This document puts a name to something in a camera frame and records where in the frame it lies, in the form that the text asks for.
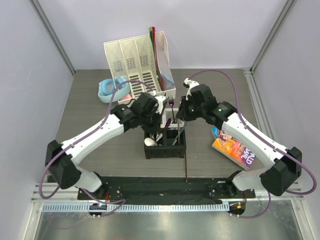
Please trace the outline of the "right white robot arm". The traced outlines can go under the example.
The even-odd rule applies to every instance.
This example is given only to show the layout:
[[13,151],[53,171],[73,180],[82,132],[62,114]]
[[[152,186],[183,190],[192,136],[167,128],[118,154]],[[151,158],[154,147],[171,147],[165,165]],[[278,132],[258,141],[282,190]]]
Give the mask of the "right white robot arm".
[[179,119],[185,122],[204,119],[207,124],[235,137],[263,164],[262,169],[234,174],[232,181],[225,186],[230,197],[236,198],[250,189],[265,189],[279,197],[300,177],[301,167],[286,156],[296,157],[300,162],[300,150],[274,142],[244,117],[239,117],[233,105],[226,101],[217,102],[207,85],[186,78],[183,86],[187,93],[180,101]]

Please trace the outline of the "purple metallic spoon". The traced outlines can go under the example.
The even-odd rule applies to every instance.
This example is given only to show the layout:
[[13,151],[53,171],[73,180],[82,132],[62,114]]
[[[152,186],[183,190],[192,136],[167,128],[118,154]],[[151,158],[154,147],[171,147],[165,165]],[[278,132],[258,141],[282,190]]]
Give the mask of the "purple metallic spoon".
[[168,118],[163,129],[164,130],[167,129],[170,126],[171,122],[172,122],[171,118]]

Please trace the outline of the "green and tan chopstick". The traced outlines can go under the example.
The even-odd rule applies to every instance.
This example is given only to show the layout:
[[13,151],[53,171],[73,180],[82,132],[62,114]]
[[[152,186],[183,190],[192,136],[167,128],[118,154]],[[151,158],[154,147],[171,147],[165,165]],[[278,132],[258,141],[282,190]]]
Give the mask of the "green and tan chopstick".
[[183,127],[178,129],[177,136],[175,137],[174,141],[172,142],[172,146],[175,146],[176,144],[178,144],[178,145],[180,144],[181,134],[185,130],[186,126],[187,125],[185,124]]

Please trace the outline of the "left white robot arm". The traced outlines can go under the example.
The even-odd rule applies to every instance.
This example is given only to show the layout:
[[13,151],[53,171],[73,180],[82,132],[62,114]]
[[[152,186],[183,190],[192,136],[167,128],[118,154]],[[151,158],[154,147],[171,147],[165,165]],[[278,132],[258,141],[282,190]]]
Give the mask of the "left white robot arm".
[[158,132],[166,104],[165,96],[143,92],[131,103],[109,108],[105,118],[74,138],[62,143],[51,141],[47,146],[46,169],[60,189],[76,187],[102,199],[108,185],[96,172],[79,167],[80,162],[106,141],[128,130],[141,127],[150,133]]

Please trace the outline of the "thin dark metal chopstick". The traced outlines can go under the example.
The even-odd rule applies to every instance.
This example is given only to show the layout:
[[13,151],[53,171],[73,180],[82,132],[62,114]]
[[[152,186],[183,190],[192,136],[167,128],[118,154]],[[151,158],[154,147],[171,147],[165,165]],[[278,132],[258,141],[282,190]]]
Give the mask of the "thin dark metal chopstick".
[[180,120],[177,121],[178,131],[177,131],[177,145],[180,144]]

